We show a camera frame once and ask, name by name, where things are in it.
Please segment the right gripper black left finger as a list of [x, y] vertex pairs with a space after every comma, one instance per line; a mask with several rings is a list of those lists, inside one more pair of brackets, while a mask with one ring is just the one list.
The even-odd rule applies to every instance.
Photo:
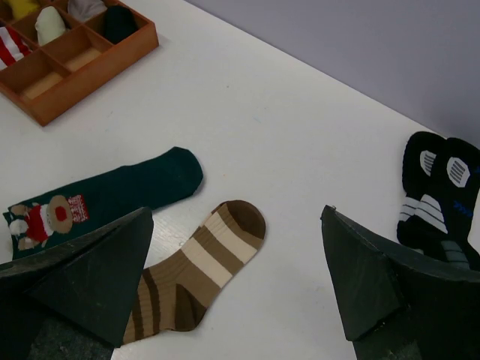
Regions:
[[2, 359], [111, 359], [149, 251], [139, 208], [35, 255], [1, 264]]

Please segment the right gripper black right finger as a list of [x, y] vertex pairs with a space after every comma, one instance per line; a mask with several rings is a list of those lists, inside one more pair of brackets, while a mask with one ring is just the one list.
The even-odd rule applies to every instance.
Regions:
[[479, 273], [383, 238], [327, 205], [325, 258], [357, 359], [478, 359]]

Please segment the brown striped sock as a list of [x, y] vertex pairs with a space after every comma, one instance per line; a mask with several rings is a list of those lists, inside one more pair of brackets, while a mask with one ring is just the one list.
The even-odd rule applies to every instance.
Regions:
[[266, 221], [256, 206], [222, 202], [173, 255], [143, 270], [123, 344], [162, 331], [194, 330], [265, 236]]

